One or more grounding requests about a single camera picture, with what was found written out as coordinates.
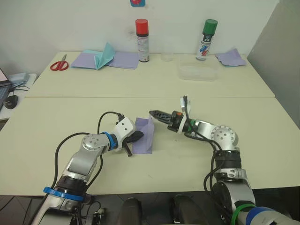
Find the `dark floor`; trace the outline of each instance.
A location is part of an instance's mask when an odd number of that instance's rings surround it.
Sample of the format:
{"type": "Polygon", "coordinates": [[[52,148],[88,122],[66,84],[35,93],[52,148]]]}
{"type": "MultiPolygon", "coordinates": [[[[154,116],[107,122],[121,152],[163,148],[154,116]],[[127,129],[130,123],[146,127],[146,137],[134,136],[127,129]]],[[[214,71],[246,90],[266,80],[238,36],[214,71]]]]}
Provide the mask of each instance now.
{"type": "MultiPolygon", "coordinates": [[[[143,225],[171,224],[168,202],[176,194],[179,193],[98,195],[96,200],[101,202],[102,208],[105,208],[105,216],[101,225],[116,224],[120,208],[124,200],[129,197],[135,197],[142,202],[143,225]]],[[[210,224],[223,224],[213,203],[204,192],[182,192],[180,194],[190,196],[202,208],[210,224]]],[[[272,207],[282,213],[288,212],[293,219],[299,220],[299,187],[254,190],[254,194],[257,206],[272,207]]],[[[30,197],[0,196],[0,209],[7,204],[0,211],[0,224],[22,225],[25,218],[24,224],[27,225],[40,201],[40,199],[33,198],[25,216],[30,197]]],[[[90,212],[97,209],[97,204],[94,204],[90,212]]],[[[85,215],[86,211],[87,206],[83,208],[82,214],[85,215]]]]}

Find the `keyboard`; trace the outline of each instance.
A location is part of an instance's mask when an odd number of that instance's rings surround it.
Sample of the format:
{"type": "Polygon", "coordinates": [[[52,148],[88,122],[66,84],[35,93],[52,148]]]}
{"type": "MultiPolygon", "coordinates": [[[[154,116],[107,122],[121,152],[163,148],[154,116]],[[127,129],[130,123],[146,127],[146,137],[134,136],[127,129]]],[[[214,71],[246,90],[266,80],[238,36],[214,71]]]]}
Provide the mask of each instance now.
{"type": "Polygon", "coordinates": [[[0,99],[4,98],[7,90],[8,90],[8,87],[1,87],[0,88],[0,99]]]}

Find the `red cap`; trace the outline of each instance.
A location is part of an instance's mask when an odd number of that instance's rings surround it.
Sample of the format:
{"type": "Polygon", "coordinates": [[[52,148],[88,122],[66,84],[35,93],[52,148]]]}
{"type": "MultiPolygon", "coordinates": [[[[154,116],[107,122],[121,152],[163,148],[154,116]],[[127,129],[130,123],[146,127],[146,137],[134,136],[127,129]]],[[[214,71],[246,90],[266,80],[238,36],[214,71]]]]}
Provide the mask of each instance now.
{"type": "Polygon", "coordinates": [[[135,21],[135,28],[137,34],[148,34],[148,20],[146,19],[137,19],[135,21]]]}

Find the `green ring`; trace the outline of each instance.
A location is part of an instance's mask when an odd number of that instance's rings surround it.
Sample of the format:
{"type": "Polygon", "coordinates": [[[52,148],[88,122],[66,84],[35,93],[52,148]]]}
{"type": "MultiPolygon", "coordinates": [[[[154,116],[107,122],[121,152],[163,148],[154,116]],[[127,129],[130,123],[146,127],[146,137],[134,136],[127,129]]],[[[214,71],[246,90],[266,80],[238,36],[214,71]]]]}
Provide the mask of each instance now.
{"type": "Polygon", "coordinates": [[[248,207],[255,207],[255,205],[253,204],[243,204],[243,205],[240,205],[239,207],[236,208],[236,210],[234,211],[233,215],[232,215],[232,218],[231,218],[231,225],[235,225],[235,221],[236,221],[236,218],[238,217],[239,213],[241,210],[243,210],[244,208],[248,208],[248,207]]]}

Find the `white table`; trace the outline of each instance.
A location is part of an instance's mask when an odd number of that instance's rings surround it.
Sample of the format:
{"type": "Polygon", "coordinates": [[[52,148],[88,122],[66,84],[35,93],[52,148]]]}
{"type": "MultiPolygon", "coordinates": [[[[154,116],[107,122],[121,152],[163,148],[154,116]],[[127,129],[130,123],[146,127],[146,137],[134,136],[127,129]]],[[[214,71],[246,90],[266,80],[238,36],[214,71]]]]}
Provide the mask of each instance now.
{"type": "MultiPolygon", "coordinates": [[[[178,99],[26,98],[0,132],[0,195],[42,195],[53,180],[54,152],[76,132],[97,130],[100,115],[114,110],[133,121],[149,110],[180,110],[178,99]]],[[[300,131],[275,98],[200,98],[191,118],[231,126],[239,136],[242,165],[252,188],[299,186],[300,131]]],[[[111,131],[116,117],[107,115],[101,130],[111,131]]],[[[59,153],[59,175],[82,136],[59,153]]],[[[124,151],[104,154],[104,167],[90,194],[202,191],[212,149],[155,121],[153,154],[128,158],[124,151]]]]}
{"type": "MultiPolygon", "coordinates": [[[[164,62],[160,54],[151,55],[147,63],[139,62],[136,70],[104,67],[99,71],[79,68],[51,71],[50,65],[61,60],[64,54],[67,54],[66,60],[71,64],[79,52],[58,53],[32,87],[28,97],[178,99],[183,94],[189,94],[192,100],[202,97],[274,97],[248,61],[246,66],[224,67],[212,55],[207,61],[219,68],[218,79],[201,82],[180,79],[177,75],[177,60],[164,62]]],[[[195,55],[186,57],[196,60],[195,55]]]]}
{"type": "MultiPolygon", "coordinates": [[[[29,79],[26,82],[26,86],[31,88],[34,81],[36,80],[37,75],[36,74],[29,74],[29,79]]],[[[0,120],[8,120],[13,112],[16,110],[16,108],[21,104],[21,102],[24,100],[26,97],[28,91],[23,91],[23,90],[15,90],[15,95],[18,96],[18,103],[15,108],[13,109],[7,109],[5,106],[3,106],[0,110],[0,120]]]]}

